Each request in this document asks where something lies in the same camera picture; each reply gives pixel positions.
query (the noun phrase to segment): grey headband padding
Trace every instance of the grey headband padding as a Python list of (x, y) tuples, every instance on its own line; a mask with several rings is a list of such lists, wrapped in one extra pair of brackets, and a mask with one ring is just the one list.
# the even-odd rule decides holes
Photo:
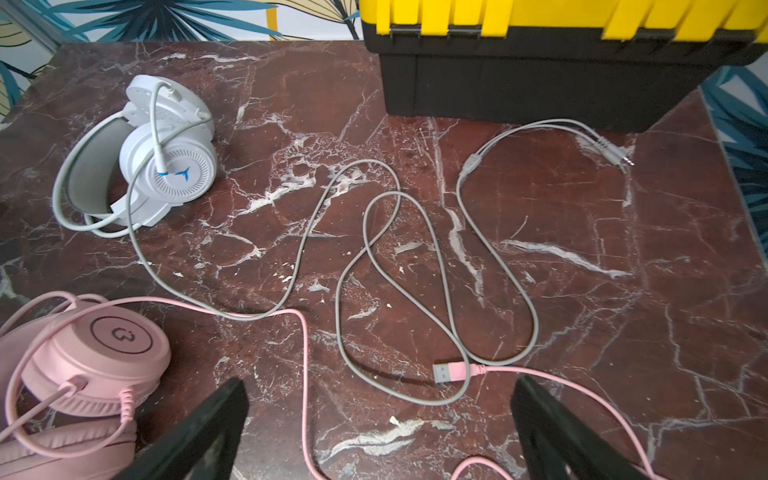
[(134, 130), (124, 118), (115, 118), (91, 137), (75, 157), (65, 181), (67, 201), (83, 214), (111, 214), (109, 183), (120, 160), (123, 142)]

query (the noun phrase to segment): white headset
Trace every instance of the white headset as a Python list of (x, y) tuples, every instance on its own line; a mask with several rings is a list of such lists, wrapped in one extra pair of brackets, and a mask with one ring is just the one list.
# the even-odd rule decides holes
[[(134, 229), (155, 225), (171, 207), (198, 198), (214, 182), (214, 123), (205, 103), (183, 85), (150, 75), (137, 75), (125, 93), (123, 110), (86, 133), (58, 172), (51, 198), (63, 227), (105, 238), (128, 233), (101, 230), (110, 223), (127, 226), (126, 196), (108, 204), (117, 165), (127, 182), (137, 175), (130, 206)], [(85, 224), (64, 216), (62, 194)]]

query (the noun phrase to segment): circular logo on ear cup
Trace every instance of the circular logo on ear cup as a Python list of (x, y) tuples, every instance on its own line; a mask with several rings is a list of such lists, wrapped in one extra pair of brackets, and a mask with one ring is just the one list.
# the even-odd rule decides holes
[(166, 174), (152, 170), (147, 178), (168, 202), (188, 202), (204, 194), (214, 181), (215, 158), (194, 145), (172, 145), (165, 150)]
[(148, 352), (154, 344), (143, 326), (116, 316), (100, 316), (91, 322), (91, 335), (101, 345), (120, 353)]

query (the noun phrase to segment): toolbox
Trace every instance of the toolbox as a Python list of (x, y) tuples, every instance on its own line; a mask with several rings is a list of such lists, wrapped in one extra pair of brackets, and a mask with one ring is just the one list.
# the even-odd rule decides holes
[(359, 0), (386, 109), (645, 131), (768, 49), (768, 0)]

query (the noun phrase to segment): yellow leaf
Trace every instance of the yellow leaf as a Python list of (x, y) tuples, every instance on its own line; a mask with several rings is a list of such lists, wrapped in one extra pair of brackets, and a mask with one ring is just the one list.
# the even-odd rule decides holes
[(29, 35), (15, 24), (8, 21), (0, 22), (0, 47), (18, 47), (29, 41), (31, 41)]
[(8, 92), (5, 90), (5, 82), (0, 77), (0, 115), (7, 115), (11, 112), (11, 105), (8, 102)]
[[(274, 0), (270, 3), (292, 7), (332, 22), (343, 23), (346, 20), (346, 17), (343, 17), (339, 10), (336, 9), (336, 2), (333, 0)], [(355, 0), (339, 0), (339, 3), (346, 10), (347, 17), (357, 12)]]

